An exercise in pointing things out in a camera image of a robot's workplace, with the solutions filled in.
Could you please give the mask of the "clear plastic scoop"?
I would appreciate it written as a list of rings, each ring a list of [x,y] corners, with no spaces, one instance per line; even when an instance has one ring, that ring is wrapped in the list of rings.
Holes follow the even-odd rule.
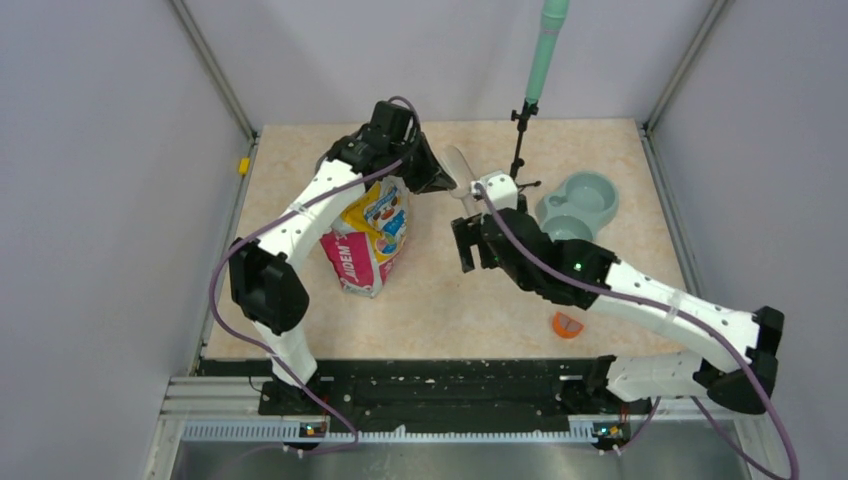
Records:
[[[467,217],[478,213],[476,200],[471,193],[472,184],[477,180],[465,156],[454,145],[448,145],[443,149],[439,158],[443,170],[448,174],[456,186],[449,191],[452,198],[459,200]]]

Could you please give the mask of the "pink pet food bag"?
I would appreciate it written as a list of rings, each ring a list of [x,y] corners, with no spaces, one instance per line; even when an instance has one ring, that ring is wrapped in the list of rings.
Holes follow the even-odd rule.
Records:
[[[343,291],[374,298],[387,283],[404,247],[410,192],[387,176],[349,205],[320,239]]]

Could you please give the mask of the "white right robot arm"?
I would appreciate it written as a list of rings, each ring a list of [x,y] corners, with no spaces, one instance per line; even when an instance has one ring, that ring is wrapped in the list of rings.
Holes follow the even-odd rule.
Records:
[[[781,311],[710,303],[591,241],[553,240],[521,207],[505,173],[473,180],[468,190],[468,201],[483,206],[451,224],[464,271],[501,269],[520,290],[555,305],[614,316],[683,346],[677,354],[598,358],[584,381],[594,409],[612,412],[623,402],[658,396],[706,397],[742,414],[772,409]]]

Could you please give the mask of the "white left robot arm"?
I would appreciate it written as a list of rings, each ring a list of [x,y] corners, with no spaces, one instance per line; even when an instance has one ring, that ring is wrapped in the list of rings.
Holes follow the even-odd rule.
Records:
[[[281,224],[235,241],[228,260],[232,300],[273,355],[273,374],[285,383],[282,398],[292,410],[308,413],[321,397],[301,325],[310,297],[299,271],[310,252],[324,250],[343,290],[373,298],[406,241],[410,196],[455,185],[412,104],[394,96],[377,102],[368,122],[323,154]]]

